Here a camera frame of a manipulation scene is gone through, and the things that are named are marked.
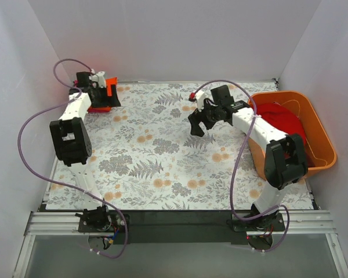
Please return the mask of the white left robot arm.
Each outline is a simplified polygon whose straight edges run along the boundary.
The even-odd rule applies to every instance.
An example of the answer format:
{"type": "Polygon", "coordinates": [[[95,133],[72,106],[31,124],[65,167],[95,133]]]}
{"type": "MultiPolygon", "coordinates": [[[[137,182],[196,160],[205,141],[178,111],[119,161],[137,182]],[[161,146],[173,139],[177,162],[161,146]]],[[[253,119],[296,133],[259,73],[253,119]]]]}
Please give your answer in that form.
{"type": "Polygon", "coordinates": [[[118,78],[105,79],[103,71],[78,72],[68,92],[71,102],[62,116],[49,125],[58,160],[71,171],[77,187],[98,198],[84,197],[83,213],[78,215],[82,223],[97,231],[107,231],[112,220],[107,206],[100,201],[102,196],[90,169],[92,143],[84,119],[89,112],[110,112],[113,107],[121,106],[117,84],[118,78]]]}

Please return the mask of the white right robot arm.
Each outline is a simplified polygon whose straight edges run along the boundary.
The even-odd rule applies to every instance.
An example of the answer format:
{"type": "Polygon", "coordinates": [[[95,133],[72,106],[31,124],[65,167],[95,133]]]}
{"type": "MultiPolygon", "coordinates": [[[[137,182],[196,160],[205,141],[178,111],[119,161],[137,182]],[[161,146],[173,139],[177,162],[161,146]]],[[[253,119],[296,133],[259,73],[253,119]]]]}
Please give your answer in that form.
{"type": "Polygon", "coordinates": [[[199,87],[189,96],[196,103],[195,111],[188,116],[191,135],[202,137],[202,125],[210,130],[217,122],[227,122],[246,134],[264,151],[264,176],[267,185],[253,202],[249,214],[242,217],[232,210],[231,225],[245,224],[248,227],[264,228],[272,225],[278,212],[283,208],[282,200],[292,184],[300,181],[308,172],[303,139],[298,134],[289,135],[265,121],[257,113],[254,99],[249,102],[236,101],[230,94],[228,85],[211,90],[212,98],[207,98],[199,87]]]}

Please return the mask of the orange t-shirt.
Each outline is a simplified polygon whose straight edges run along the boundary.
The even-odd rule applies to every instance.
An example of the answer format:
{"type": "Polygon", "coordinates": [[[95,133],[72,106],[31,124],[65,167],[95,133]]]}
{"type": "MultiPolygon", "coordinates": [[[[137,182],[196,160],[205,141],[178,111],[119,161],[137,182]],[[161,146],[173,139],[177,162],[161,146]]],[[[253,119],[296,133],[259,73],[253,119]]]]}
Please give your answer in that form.
{"type": "Polygon", "coordinates": [[[112,85],[112,84],[118,84],[118,81],[117,81],[117,78],[115,77],[115,78],[109,78],[109,79],[107,79],[106,80],[106,87],[109,87],[110,85],[112,85]]]}

